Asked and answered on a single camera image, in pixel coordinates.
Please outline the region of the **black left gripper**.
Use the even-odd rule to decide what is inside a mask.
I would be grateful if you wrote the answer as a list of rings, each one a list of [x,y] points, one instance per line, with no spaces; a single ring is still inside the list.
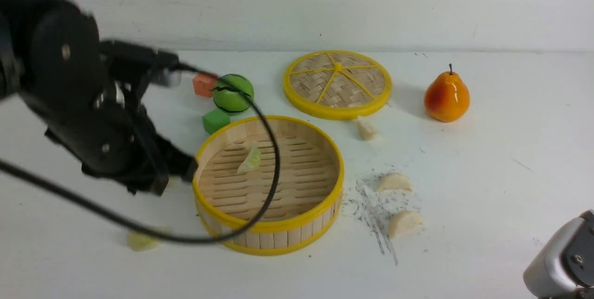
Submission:
[[[133,194],[161,195],[171,176],[190,181],[198,168],[117,81],[45,82],[44,121],[45,136],[76,157],[83,174],[113,180]]]

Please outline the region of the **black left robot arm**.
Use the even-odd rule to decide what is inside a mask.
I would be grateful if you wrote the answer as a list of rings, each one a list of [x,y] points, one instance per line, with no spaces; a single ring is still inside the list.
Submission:
[[[191,182],[198,168],[142,104],[151,83],[179,82],[179,66],[170,50],[101,39],[93,15],[71,0],[1,0],[3,90],[21,96],[84,174],[131,193],[161,195],[171,177]]]

